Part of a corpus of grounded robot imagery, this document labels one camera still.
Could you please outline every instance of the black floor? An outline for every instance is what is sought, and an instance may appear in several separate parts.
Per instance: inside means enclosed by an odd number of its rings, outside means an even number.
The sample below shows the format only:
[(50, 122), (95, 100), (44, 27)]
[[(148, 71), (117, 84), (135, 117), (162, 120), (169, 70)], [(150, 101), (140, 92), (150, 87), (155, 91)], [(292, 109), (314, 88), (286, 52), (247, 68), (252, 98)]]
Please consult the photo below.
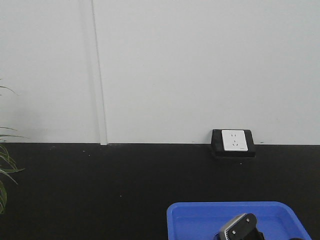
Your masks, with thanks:
[(7, 143), (1, 240), (166, 240), (175, 202), (279, 201), (320, 240), (320, 146), (258, 145), (213, 160), (208, 145)]

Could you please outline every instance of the white wall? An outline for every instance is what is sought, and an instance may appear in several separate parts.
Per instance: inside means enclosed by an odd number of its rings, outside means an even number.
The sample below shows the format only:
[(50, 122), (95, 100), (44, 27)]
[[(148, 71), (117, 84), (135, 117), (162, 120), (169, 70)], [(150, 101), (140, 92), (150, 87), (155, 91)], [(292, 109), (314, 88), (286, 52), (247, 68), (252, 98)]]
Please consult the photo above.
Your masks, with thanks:
[(90, 1), (0, 1), (0, 126), (12, 142), (100, 142)]
[(320, 1), (94, 4), (109, 143), (320, 144)]

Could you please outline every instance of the electrical outlet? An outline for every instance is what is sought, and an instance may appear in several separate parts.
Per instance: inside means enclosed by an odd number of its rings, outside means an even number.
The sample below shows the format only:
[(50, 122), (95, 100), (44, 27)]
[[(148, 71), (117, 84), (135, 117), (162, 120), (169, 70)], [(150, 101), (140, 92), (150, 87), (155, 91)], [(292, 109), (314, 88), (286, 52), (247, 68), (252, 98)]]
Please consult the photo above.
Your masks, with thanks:
[(222, 130), (221, 133), (225, 151), (248, 151), (245, 131)]

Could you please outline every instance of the green leaf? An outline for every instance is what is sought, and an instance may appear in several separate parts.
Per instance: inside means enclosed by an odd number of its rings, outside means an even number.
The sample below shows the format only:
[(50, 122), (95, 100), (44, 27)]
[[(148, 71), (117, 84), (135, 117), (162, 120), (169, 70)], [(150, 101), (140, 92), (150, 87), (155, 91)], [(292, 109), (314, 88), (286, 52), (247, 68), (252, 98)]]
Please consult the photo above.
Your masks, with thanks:
[(12, 181), (14, 181), (15, 184), (18, 185), (18, 183), (16, 182), (16, 180), (14, 180), (8, 173), (6, 173), (5, 171), (3, 171), (2, 169), (0, 169), (0, 174), (6, 175), (8, 178), (10, 178)]
[(15, 130), (15, 131), (17, 131), (17, 130), (16, 130), (16, 129), (14, 129), (14, 128), (5, 127), (5, 126), (0, 126), (0, 129), (10, 129), (10, 130)]
[(18, 137), (18, 138), (24, 138), (23, 136), (16, 136), (16, 135), (6, 135), (6, 134), (0, 134), (1, 137)]
[(3, 169), (3, 168), (0, 168), (0, 170), (6, 172), (7, 174), (12, 174), (12, 173), (21, 172), (21, 171), (25, 170), (25, 168), (22, 168), (22, 169)]
[(7, 204), (7, 191), (2, 181), (0, 181), (0, 214), (3, 214)]
[(14, 94), (16, 94), (16, 92), (15, 91), (13, 91), (11, 88), (9, 88), (9, 87), (6, 87), (6, 86), (0, 86), (0, 88), (3, 88), (3, 89), (8, 89), (8, 90), (10, 90), (11, 92), (13, 92)]
[(0, 158), (5, 160), (13, 169), (17, 169), (16, 162), (12, 159), (12, 157), (0, 152)]

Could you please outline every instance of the blue tray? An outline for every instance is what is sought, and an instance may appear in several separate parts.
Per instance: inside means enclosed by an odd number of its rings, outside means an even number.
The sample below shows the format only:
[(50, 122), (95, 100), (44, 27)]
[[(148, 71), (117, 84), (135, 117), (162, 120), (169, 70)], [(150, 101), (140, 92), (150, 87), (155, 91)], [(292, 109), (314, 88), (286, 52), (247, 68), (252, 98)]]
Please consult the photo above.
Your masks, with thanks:
[(253, 213), (266, 240), (311, 240), (295, 213), (276, 201), (177, 202), (166, 212), (169, 240), (213, 240), (233, 217)]

